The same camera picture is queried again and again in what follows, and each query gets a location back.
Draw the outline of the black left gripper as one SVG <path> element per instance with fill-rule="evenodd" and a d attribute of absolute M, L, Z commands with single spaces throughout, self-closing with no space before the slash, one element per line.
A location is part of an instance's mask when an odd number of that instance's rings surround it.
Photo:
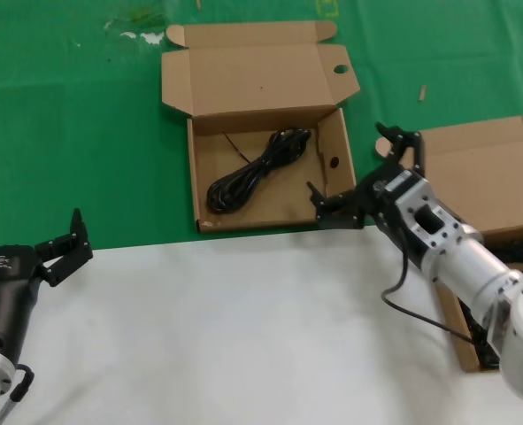
<path fill-rule="evenodd" d="M 57 287 L 93 258 L 79 208 L 73 209 L 66 235 L 39 243 L 35 248 L 0 246 L 0 354 L 21 354 L 41 283 L 38 267 L 41 260 L 46 262 L 59 257 L 43 269 L 43 280 L 51 287 Z"/>

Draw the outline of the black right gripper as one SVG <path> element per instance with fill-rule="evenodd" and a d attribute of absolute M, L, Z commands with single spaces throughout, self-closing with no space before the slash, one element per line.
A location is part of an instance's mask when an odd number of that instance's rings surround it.
<path fill-rule="evenodd" d="M 386 127 L 376 122 L 375 128 L 389 141 L 391 148 L 385 164 L 369 173 L 356 188 L 325 197 L 311 182 L 306 183 L 311 191 L 316 222 L 321 229 L 362 229 L 364 216 L 370 216 L 378 229 L 400 251 L 406 251 L 408 260 L 420 268 L 421 241 L 405 223 L 404 213 L 396 201 L 420 181 L 419 175 L 425 175 L 424 139 L 419 131 L 405 131 L 399 126 Z M 413 150 L 412 169 L 417 174 L 399 164 L 409 148 Z"/>

